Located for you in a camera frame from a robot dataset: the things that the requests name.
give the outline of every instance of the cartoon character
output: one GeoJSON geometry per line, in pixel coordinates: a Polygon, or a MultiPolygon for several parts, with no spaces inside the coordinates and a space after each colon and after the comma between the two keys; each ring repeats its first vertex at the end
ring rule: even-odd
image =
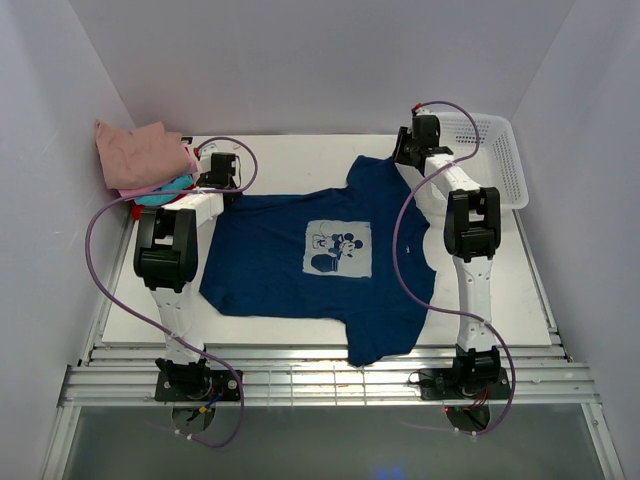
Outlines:
{"type": "Polygon", "coordinates": [[[353,258],[356,250],[362,248],[362,240],[355,240],[352,233],[344,235],[334,233],[331,236],[314,235],[312,246],[315,249],[326,249],[328,253],[314,255],[311,257],[311,266],[316,270],[326,272],[337,272],[338,263],[342,256],[353,258]]]}

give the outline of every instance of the white laundry basket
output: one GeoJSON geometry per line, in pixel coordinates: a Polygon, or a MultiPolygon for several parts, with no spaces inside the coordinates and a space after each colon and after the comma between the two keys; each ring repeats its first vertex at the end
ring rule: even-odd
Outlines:
{"type": "MultiPolygon", "coordinates": [[[[475,134],[471,123],[461,113],[437,112],[440,119],[440,145],[453,150],[455,158],[473,151],[475,134]]],[[[508,120],[494,115],[472,113],[480,133],[480,151],[459,166],[483,186],[500,190],[502,210],[517,210],[529,202],[518,147],[508,120]]],[[[432,187],[439,203],[445,205],[440,192],[432,187]]]]}

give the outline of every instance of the navy blue shirt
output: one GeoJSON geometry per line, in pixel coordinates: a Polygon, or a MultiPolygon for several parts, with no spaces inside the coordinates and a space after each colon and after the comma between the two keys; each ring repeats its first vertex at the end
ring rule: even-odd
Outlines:
{"type": "MultiPolygon", "coordinates": [[[[347,183],[238,199],[216,220],[200,293],[224,315],[341,320],[355,366],[411,351],[426,312],[401,289],[391,259],[409,187],[391,159],[367,157],[356,159],[347,183]]],[[[399,265],[426,302],[435,282],[423,253],[428,227],[412,201],[399,265]]]]}

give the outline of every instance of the white table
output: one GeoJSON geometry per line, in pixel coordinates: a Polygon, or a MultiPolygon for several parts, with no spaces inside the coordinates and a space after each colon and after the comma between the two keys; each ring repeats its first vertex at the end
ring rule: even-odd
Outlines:
{"type": "MultiPolygon", "coordinates": [[[[206,137],[195,137],[192,146],[206,137]]],[[[388,135],[242,136],[258,156],[260,170],[249,194],[309,193],[323,188],[344,187],[351,164],[358,155],[388,157],[395,143],[388,135]]],[[[230,144],[218,143],[221,150],[230,144]]],[[[242,150],[243,179],[250,178],[253,166],[242,150]]],[[[420,178],[416,171],[403,168],[410,185],[420,178]]],[[[418,206],[423,207],[423,199],[418,206]]],[[[431,223],[424,240],[425,256],[437,271],[432,303],[457,308],[457,277],[450,255],[442,241],[443,218],[425,215],[431,223]]],[[[199,230],[200,269],[194,280],[199,289],[215,223],[199,230]]],[[[133,250],[137,232],[134,225],[115,295],[141,313],[160,320],[158,310],[142,280],[133,271],[133,250]]],[[[550,345],[548,326],[522,239],[511,213],[502,217],[502,244],[496,254],[491,279],[493,323],[505,341],[513,346],[550,345]]],[[[194,312],[204,342],[219,346],[341,346],[346,345],[344,324],[332,319],[291,319],[265,317],[227,317],[220,315],[200,294],[194,297],[194,312]]],[[[458,318],[429,312],[419,346],[455,344],[458,318]]],[[[163,335],[112,306],[102,335],[106,345],[148,345],[164,343],[163,335]]]]}

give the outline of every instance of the white wall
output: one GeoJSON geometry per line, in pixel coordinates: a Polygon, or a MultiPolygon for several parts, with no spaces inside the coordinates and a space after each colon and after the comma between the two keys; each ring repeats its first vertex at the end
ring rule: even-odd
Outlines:
{"type": "Polygon", "coordinates": [[[510,117],[574,0],[70,0],[139,125],[395,132],[418,101],[510,117]]]}
{"type": "Polygon", "coordinates": [[[640,478],[640,4],[577,0],[512,118],[523,212],[560,333],[640,478]]]}
{"type": "MultiPolygon", "coordinates": [[[[0,476],[35,479],[98,298],[83,257],[108,199],[93,122],[132,121],[66,0],[0,0],[0,45],[0,476]]],[[[122,213],[98,228],[100,272],[122,213]]]]}

